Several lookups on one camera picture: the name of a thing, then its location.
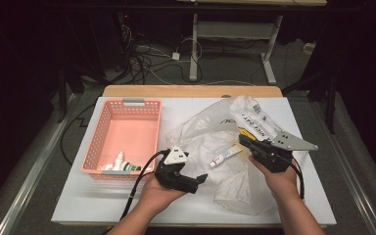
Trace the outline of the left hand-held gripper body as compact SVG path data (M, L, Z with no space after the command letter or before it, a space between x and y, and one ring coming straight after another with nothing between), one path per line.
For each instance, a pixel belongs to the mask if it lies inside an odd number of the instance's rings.
M187 162L188 154L174 146L165 151L157 166L155 176L164 188L195 194L199 181L181 173L181 169Z

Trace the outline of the person's right hand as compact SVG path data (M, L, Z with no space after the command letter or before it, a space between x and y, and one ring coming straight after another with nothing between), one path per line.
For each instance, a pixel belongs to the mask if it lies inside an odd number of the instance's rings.
M249 160L263 173L265 182L276 201L284 202L300 197L297 187L297 174L290 166L284 172L273 173L252 156L249 156Z

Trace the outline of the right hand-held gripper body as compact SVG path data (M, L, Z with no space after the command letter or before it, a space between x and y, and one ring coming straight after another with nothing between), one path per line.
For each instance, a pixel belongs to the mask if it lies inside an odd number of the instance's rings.
M294 151L317 149L317 145L286 131L279 133L273 140L253 141L251 144L254 159L270 172L284 172L292 163Z

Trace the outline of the metal floor rail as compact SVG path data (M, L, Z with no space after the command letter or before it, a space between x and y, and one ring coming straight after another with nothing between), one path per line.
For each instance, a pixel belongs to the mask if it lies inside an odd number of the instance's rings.
M319 147L310 156L336 219L335 225L325 227L326 233L376 235L376 213L320 109L301 100L292 101L291 107L303 138Z
M57 142L61 138L61 135L69 122L69 118L79 103L80 98L80 94L70 95L67 102L67 112L64 114L62 119L57 122L49 140L46 142L43 150L37 156L37 159L26 176L17 196L0 223L0 235L12 235L15 227L18 225L18 222L32 197L40 178L42 177L42 174L50 161L51 154L53 153Z

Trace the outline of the small green label bottle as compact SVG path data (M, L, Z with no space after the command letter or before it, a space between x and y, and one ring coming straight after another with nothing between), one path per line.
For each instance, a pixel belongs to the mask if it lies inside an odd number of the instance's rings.
M123 171L139 171L141 169L140 165L125 162L121 165Z

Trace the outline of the white table mat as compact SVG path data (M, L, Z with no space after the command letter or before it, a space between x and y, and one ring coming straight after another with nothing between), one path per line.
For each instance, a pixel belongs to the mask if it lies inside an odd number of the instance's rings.
M163 98L158 148L166 147L165 134L188 118L215 103L215 98ZM52 220L61 224L109 225L123 212L134 182L99 180L81 170L81 165L103 110L103 98L97 101L93 115L76 154ZM336 223L323 186L308 153L296 153L305 179L305 204L323 226ZM264 227L276 226L280 218L276 208L259 215L245 215L224 209L213 202L214 188L203 184L195 194L172 203L153 219L157 226L186 227Z

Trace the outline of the black metal stand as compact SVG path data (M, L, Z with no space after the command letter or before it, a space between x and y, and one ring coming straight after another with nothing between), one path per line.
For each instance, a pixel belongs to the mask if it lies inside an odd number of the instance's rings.
M68 90L73 94L82 94L84 92L83 77L87 76L96 84L109 85L110 82L102 75L93 70L85 69L84 67L72 63L61 65L58 70L58 96L59 106L61 109L58 122L61 122L68 111Z

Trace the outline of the white ointment tube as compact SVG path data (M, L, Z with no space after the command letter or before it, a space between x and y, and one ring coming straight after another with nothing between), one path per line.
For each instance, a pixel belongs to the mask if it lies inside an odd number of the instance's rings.
M216 167L230 159L231 157L234 157L235 155L239 154L242 152L242 149L237 145L234 144L230 148L228 148L225 152L222 152L219 154L217 157L215 157L211 162L210 162L210 167Z

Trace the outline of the white dropper bottle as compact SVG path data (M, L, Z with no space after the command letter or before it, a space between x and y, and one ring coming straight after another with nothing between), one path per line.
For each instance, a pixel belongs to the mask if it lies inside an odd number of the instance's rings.
M119 152L117 154L117 158L114 161L113 170L122 170L122 164L123 164L123 152Z

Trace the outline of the clear plastic bag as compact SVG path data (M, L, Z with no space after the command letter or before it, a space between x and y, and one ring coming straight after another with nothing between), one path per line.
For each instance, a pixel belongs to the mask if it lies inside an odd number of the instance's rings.
M263 187L263 175L252 168L251 150L239 143L239 135L255 141L273 140L284 129L257 100L239 96L220 100L165 135L166 143L187 151L192 159L188 169L206 172L206 183L214 188L213 201L232 211L257 215L274 207ZM237 144L242 152L216 167L210 162Z

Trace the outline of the white metal desk frame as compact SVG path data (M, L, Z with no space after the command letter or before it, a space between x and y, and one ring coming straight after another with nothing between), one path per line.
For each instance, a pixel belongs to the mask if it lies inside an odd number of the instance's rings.
M273 69L270 64L270 57L283 17L277 16L273 23L235 23L235 22L211 22L201 21L198 14L193 15L192 22L192 49L190 56L189 80L198 80L198 60L202 46L198 42L199 37L203 38L228 38L228 39L254 39L267 40L267 50L260 54L260 60L267 82L270 85L277 83Z

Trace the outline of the pink plastic basket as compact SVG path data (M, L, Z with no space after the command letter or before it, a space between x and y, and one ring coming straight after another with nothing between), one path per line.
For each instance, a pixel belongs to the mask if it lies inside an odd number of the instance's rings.
M148 98L102 97L90 123L90 141L81 171L100 180L133 180L155 169L162 102ZM119 152L139 171L113 170Z

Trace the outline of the person's left hand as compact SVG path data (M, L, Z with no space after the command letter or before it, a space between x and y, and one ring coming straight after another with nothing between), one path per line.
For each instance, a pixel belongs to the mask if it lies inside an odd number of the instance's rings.
M154 217L184 195L185 192L163 187L155 176L151 176L144 184L137 209Z

